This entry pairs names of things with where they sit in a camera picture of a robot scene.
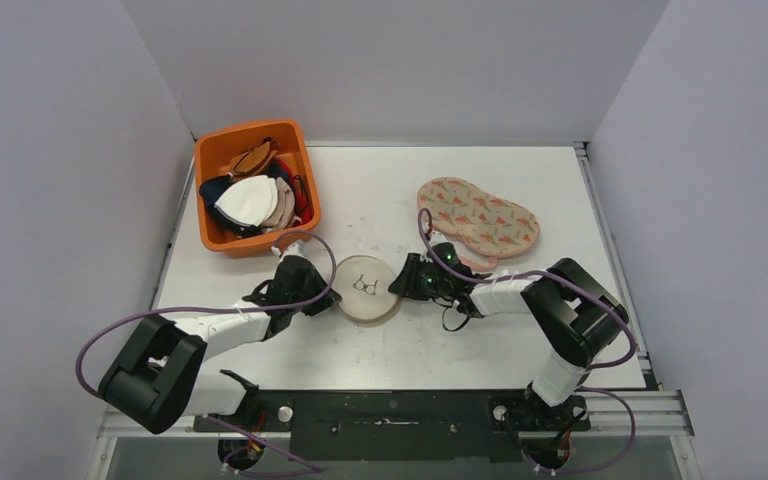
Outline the white mesh laundry bag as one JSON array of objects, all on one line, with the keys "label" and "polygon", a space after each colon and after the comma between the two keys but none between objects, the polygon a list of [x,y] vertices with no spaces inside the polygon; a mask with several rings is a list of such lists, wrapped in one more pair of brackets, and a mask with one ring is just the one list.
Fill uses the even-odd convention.
[{"label": "white mesh laundry bag", "polygon": [[333,283],[342,298],[340,311],[360,327],[387,322],[401,306],[401,298],[388,290],[395,279],[396,273],[377,257],[346,257],[338,263]]}]

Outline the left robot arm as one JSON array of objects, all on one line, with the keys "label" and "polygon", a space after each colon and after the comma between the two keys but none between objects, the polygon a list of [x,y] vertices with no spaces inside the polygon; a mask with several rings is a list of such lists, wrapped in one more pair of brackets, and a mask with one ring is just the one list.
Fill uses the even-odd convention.
[{"label": "left robot arm", "polygon": [[311,261],[284,256],[261,282],[226,313],[200,311],[170,319],[152,312],[139,319],[105,372],[100,398],[153,434],[182,416],[219,414],[242,431],[257,420],[259,405],[247,396],[255,385],[230,370],[205,372],[203,364],[245,344],[264,342],[287,329],[293,317],[320,314],[342,300]]}]

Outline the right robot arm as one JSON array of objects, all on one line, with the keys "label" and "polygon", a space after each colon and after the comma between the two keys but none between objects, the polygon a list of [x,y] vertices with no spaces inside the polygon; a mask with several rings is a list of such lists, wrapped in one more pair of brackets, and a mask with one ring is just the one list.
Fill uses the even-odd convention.
[{"label": "right robot arm", "polygon": [[564,417],[564,402],[591,371],[619,366],[636,351],[625,308],[571,258],[546,270],[476,273],[444,242],[408,254],[388,290],[405,299],[442,300],[468,319],[531,316],[550,345],[525,402],[528,421],[540,429]]}]

